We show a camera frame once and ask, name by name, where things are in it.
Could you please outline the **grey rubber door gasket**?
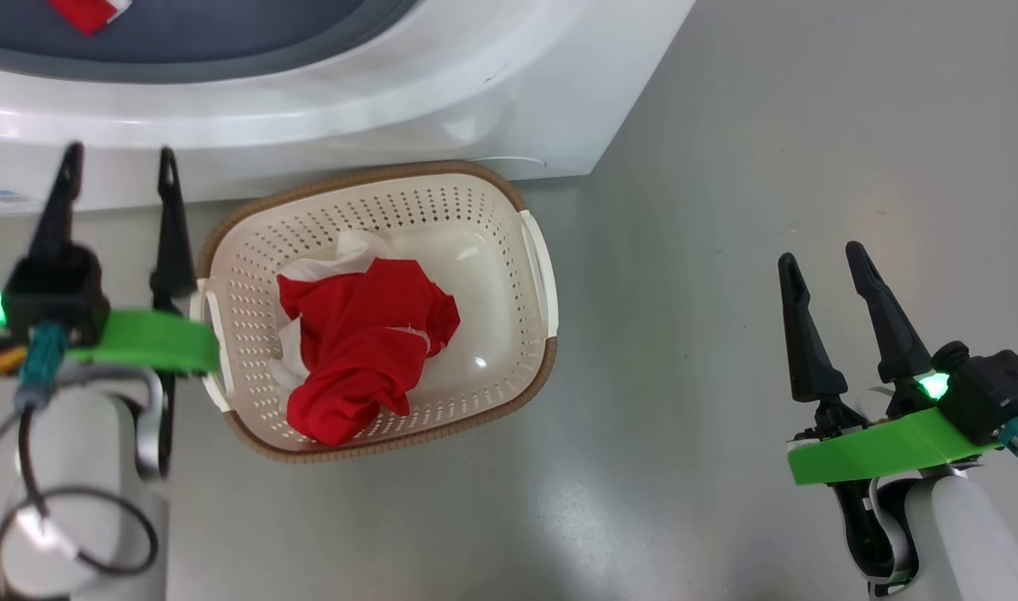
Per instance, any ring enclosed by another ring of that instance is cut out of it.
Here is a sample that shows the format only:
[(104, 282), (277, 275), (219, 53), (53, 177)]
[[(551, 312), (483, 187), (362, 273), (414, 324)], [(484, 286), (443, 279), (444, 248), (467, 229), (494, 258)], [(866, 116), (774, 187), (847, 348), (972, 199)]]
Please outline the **grey rubber door gasket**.
[(131, 0), (92, 35), (49, 0), (0, 0), (0, 71), (67, 81), (252, 78), (341, 56), (420, 0)]

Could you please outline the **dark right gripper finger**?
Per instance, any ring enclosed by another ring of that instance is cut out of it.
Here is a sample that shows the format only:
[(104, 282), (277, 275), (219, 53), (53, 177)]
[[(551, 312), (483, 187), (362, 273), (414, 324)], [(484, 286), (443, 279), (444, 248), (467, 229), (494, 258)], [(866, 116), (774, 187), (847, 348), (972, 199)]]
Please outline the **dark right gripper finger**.
[(794, 255), (780, 255), (778, 277), (792, 399), (801, 403), (839, 399), (848, 384), (827, 356), (809, 310), (809, 289)]
[(848, 242), (845, 255), (853, 286), (868, 308), (880, 356), (880, 381), (894, 383), (899, 379), (916, 379), (931, 371), (931, 356), (897, 297), (880, 276), (866, 247)]

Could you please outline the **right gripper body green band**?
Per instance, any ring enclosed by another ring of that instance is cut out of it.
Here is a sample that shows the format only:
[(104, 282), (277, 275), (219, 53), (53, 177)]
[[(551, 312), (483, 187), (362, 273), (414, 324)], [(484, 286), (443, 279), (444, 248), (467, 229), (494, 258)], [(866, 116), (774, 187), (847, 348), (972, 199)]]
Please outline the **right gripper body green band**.
[(789, 442), (788, 467), (798, 486), (813, 486), (953, 465), (998, 448), (970, 444), (932, 406), (829, 440)]

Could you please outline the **white front-load washing machine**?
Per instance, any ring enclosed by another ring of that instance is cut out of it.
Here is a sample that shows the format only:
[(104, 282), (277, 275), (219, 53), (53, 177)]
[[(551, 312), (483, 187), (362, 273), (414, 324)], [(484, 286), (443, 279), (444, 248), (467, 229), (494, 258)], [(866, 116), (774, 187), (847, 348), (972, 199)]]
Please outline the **white front-load washing machine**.
[(189, 202), (326, 174), (492, 155), (588, 174), (696, 0), (420, 0), (341, 56), (252, 78), (67, 81), (0, 71), (0, 190), (42, 200), (84, 145), (81, 210), (157, 205), (172, 148)]

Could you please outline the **cream laundry basket brown rim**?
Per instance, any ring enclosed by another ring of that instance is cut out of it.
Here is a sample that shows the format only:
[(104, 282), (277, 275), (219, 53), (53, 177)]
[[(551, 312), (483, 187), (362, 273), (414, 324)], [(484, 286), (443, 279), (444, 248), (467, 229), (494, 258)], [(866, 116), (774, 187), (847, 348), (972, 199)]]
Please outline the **cream laundry basket brown rim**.
[[(417, 261), (458, 302), (462, 323), (426, 362), (409, 415), (382, 412), (333, 448), (287, 425), (271, 373), (286, 322), (275, 277), (330, 254), (348, 230)], [(238, 440), (273, 461), (356, 459), (485, 425), (531, 401), (557, 354), (557, 285), (538, 220), (509, 181), (470, 161), (370, 168), (252, 201), (207, 237), (196, 274), (190, 316), (211, 323), (220, 345), (208, 396)]]

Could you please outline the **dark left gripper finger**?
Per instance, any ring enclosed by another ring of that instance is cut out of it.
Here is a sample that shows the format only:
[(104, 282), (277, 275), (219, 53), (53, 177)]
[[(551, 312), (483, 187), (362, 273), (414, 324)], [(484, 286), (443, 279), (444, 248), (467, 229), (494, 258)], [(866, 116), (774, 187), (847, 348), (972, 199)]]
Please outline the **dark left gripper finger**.
[(54, 261), (73, 244), (73, 207), (84, 181), (84, 145), (67, 145), (49, 197), (44, 201), (38, 228), (31, 239), (29, 258)]
[(180, 309), (175, 303), (195, 293), (197, 278), (173, 149), (160, 151), (157, 190), (162, 210), (156, 264), (149, 278), (151, 305), (155, 311), (179, 315)]

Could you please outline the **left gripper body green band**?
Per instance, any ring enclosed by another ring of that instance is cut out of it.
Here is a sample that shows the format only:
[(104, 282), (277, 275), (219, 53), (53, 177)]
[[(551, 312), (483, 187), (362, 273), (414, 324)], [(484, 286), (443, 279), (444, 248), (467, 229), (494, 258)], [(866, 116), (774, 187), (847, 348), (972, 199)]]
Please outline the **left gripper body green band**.
[(210, 324), (162, 311), (112, 311), (99, 341), (70, 347), (66, 357), (178, 374), (220, 371), (220, 346)]

